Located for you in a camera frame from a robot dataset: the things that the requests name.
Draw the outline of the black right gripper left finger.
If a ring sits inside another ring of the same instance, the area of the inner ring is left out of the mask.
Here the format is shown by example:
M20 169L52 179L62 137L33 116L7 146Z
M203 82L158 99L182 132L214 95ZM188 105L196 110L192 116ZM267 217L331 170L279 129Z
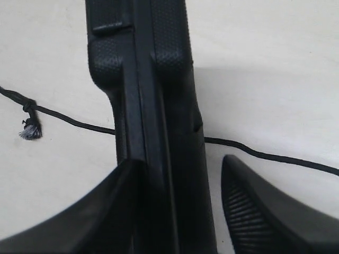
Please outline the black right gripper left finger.
M1 253L128 253L144 167L124 160L75 204L1 240Z

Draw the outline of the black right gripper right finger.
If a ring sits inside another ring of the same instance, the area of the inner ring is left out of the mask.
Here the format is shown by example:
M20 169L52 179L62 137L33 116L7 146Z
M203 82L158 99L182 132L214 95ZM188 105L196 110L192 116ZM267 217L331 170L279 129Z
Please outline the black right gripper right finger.
M235 253L338 253L338 219L287 195L236 156L223 158L221 196Z

